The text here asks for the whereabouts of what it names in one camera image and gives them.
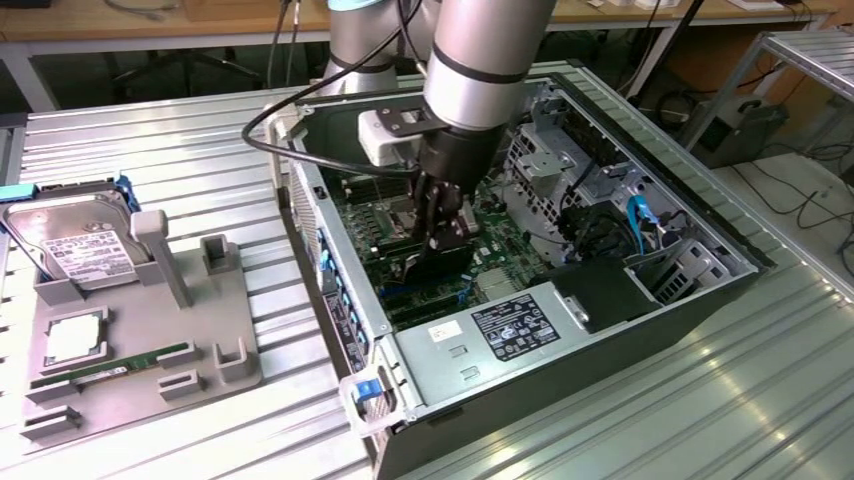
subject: robotic arm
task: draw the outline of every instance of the robotic arm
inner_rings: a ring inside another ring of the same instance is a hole
[[[337,11],[343,3],[354,2],[330,4],[333,60],[327,75],[361,58],[377,38],[398,26],[397,0]],[[431,250],[461,246],[477,231],[468,198],[490,170],[554,6],[556,0],[425,0],[410,22],[417,50],[422,54],[431,50],[425,105],[415,112],[366,112],[370,120],[361,122],[361,137],[363,145],[371,143],[365,136],[377,140],[371,125],[382,124],[381,135],[390,143],[417,140],[419,145],[411,160],[421,173],[413,179],[411,192],[414,237],[426,246],[422,259]],[[430,48],[426,39],[434,24]],[[391,45],[361,70],[333,84],[327,93],[393,87],[391,60],[395,54],[407,53],[403,45],[403,41]],[[373,163],[386,164],[379,155],[371,155],[381,148],[366,147]]]

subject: hard drive label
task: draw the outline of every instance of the hard drive label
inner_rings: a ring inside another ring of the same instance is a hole
[[[45,250],[75,282],[90,282],[134,271],[134,262],[113,230],[42,242]]]
[[[532,295],[500,303],[472,317],[502,362],[561,339]]]

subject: gray plastic stand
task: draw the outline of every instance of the gray plastic stand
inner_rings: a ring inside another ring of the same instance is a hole
[[[35,285],[39,300],[21,432],[33,440],[31,451],[262,380],[238,246],[214,235],[201,240],[198,250],[173,255],[163,213],[135,213],[131,224],[134,237],[155,258],[135,267],[139,281],[89,292],[70,280]],[[94,313],[102,317],[97,348],[85,357],[46,365],[51,322]],[[151,357],[149,368],[139,367],[139,360],[134,367],[121,361],[177,344],[186,347]],[[87,381],[66,379],[71,370],[105,362],[130,371],[87,376]],[[34,385],[53,376],[63,380]]]

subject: wooden table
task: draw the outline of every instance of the wooden table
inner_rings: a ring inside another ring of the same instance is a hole
[[[826,0],[809,0],[814,12],[814,25],[828,18]],[[329,41],[330,11],[326,0],[303,0],[298,42]],[[650,51],[645,66],[633,84],[633,92],[646,81],[652,66],[673,37],[673,31],[686,6],[661,9],[652,26],[664,28]],[[650,10],[636,6],[617,7],[606,3],[598,9],[584,0],[558,0],[550,30],[613,30],[644,28],[650,21]],[[263,45],[271,41],[275,18],[193,22],[185,10],[163,12],[165,21],[147,18],[107,7],[103,0],[54,0],[50,9],[0,9],[0,59],[34,111],[57,110],[53,98],[33,57],[73,53],[170,50],[242,45]],[[290,31],[293,21],[285,22]],[[782,12],[745,12],[726,0],[706,0],[706,6],[693,24],[765,23],[792,21]]]
[[[794,6],[793,8],[796,9],[796,13],[804,11],[802,15],[794,15],[786,8],[782,10],[748,11],[733,5],[728,0],[706,0],[700,12],[697,12],[694,20],[692,21],[692,26],[700,27],[712,25],[749,25],[797,22],[805,23],[805,30],[817,30],[825,24],[830,15],[837,11],[837,7],[828,0],[805,0],[805,2],[809,6],[809,10],[802,6]],[[680,20],[685,17],[690,5],[692,0],[682,0],[680,6],[673,9],[673,24],[662,29],[662,33],[656,39],[650,55],[641,66],[641,71],[638,72],[638,76],[632,84],[632,88],[629,89],[628,97],[633,97],[641,91],[641,87],[646,83],[653,67],[668,48],[668,44],[677,32],[677,25],[680,24]],[[737,57],[741,57],[742,53],[744,51],[737,52]],[[757,92],[768,91],[777,78],[777,75],[770,75],[757,87]]]

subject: corrugated aluminum surface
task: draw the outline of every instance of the corrugated aluminum surface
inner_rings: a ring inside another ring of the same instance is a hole
[[[762,46],[854,102],[854,33],[852,31],[833,29],[820,32],[774,32],[764,38]]]
[[[170,246],[225,233],[241,245],[266,382],[205,406],[21,455],[19,384],[31,329],[34,267],[9,254],[0,317],[0,478],[370,478],[338,380],[274,203],[267,156],[239,139],[269,93],[34,115],[21,182],[122,170],[145,209],[170,217]]]
[[[411,478],[850,476],[854,316],[832,285],[838,279],[802,264],[608,87],[585,71],[561,70],[780,267],[676,348]],[[14,385],[33,293],[10,279],[30,279],[33,267],[11,252],[0,305],[10,324],[0,333],[0,477],[370,477],[275,215],[266,157],[238,140],[269,100],[241,94],[34,116],[22,181],[123,168],[143,206],[171,217],[174,249],[211,232],[242,245],[267,383],[22,458]]]

